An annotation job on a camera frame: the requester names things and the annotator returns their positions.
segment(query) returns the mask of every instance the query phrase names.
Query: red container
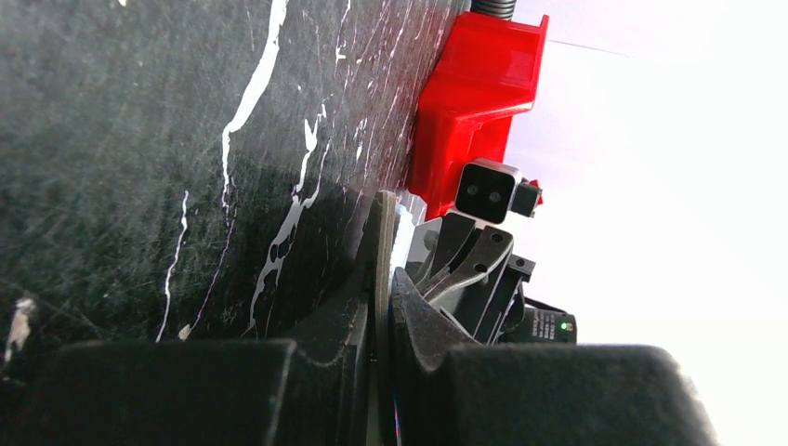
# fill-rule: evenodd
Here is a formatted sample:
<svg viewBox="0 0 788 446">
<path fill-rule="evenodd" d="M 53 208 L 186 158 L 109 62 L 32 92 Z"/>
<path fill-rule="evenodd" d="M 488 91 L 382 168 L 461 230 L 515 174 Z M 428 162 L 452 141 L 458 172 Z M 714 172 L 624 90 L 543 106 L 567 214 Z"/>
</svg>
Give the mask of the red container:
<svg viewBox="0 0 788 446">
<path fill-rule="evenodd" d="M 427 202 L 427 220 L 453 207 L 465 164 L 504 160 L 512 116 L 536 99 L 547 22 L 543 16 L 530 26 L 473 12 L 457 19 L 414 125 L 408 186 Z"/>
</svg>

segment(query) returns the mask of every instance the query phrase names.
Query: white background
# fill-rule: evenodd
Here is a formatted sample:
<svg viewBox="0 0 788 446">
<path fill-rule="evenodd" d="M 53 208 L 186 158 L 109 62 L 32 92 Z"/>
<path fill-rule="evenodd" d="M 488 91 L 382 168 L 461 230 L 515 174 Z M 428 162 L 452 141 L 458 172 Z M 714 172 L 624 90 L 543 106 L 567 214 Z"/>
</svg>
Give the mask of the white background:
<svg viewBox="0 0 788 446">
<path fill-rule="evenodd" d="M 531 297 L 585 344 L 667 349 L 722 444 L 788 444 L 785 6 L 521 0 L 550 15 L 506 163 L 545 205 L 513 216 Z"/>
</svg>

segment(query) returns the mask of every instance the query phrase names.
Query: red plastic bin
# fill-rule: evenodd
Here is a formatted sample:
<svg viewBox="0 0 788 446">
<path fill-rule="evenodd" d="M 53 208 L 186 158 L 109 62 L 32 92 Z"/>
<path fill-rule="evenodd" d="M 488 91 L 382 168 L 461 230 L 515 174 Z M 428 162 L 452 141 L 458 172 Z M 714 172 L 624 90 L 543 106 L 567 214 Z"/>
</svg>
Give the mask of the red plastic bin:
<svg viewBox="0 0 788 446">
<path fill-rule="evenodd" d="M 457 19 L 414 125 L 408 189 L 427 202 L 427 220 L 453 207 L 465 164 L 504 160 L 512 116 L 536 99 L 548 20 L 531 26 L 473 12 Z"/>
</svg>

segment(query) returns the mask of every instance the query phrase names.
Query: black corrugated hose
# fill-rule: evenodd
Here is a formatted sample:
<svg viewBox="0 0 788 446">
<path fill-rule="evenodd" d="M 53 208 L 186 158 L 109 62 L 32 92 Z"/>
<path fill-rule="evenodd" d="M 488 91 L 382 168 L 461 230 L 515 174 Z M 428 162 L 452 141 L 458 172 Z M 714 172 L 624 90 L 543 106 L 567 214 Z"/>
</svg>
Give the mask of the black corrugated hose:
<svg viewBox="0 0 788 446">
<path fill-rule="evenodd" d="M 478 12 L 498 19 L 512 20 L 517 0 L 472 0 L 471 12 Z"/>
</svg>

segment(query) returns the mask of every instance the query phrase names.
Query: black table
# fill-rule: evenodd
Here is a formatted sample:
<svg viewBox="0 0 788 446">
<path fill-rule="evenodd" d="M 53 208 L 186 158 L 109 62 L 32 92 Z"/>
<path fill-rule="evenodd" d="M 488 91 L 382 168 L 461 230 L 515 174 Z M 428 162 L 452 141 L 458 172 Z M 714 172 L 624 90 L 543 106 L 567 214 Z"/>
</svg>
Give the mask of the black table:
<svg viewBox="0 0 788 446">
<path fill-rule="evenodd" d="M 465 8 L 3 0 L 4 392 L 73 342 L 262 338 L 307 316 L 369 198 L 402 188 Z"/>
</svg>

